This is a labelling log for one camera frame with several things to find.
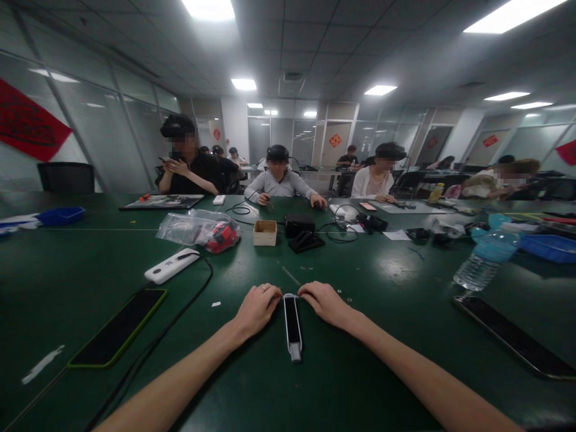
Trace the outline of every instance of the door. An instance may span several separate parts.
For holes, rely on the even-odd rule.
[[[336,166],[338,159],[346,154],[351,126],[349,122],[328,122],[320,161],[322,166]]]
[[[416,160],[416,165],[422,167],[422,164],[431,164],[438,160],[438,156],[444,144],[448,140],[450,133],[452,132],[452,126],[431,126],[418,159]]]

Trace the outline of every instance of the blue tray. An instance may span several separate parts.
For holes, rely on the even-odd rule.
[[[520,248],[556,263],[576,263],[576,241],[555,235],[525,235]]]

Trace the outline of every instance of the office room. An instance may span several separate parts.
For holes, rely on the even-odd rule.
[[[576,429],[574,16],[0,0],[0,430]]]

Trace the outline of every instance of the ceiling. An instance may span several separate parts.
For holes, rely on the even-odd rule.
[[[226,23],[193,21],[181,0],[13,2],[179,95],[238,95],[230,78],[253,77],[268,98],[361,101],[384,84],[395,104],[507,108],[483,99],[509,91],[576,103],[576,0],[502,35],[462,31],[506,0],[232,0]]]

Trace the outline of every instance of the gray shirt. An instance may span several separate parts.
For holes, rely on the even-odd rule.
[[[317,193],[308,186],[302,178],[293,172],[287,173],[279,183],[270,171],[261,173],[244,191],[244,196],[254,202],[258,202],[260,192],[265,192],[270,196],[304,196],[310,199],[312,194]]]

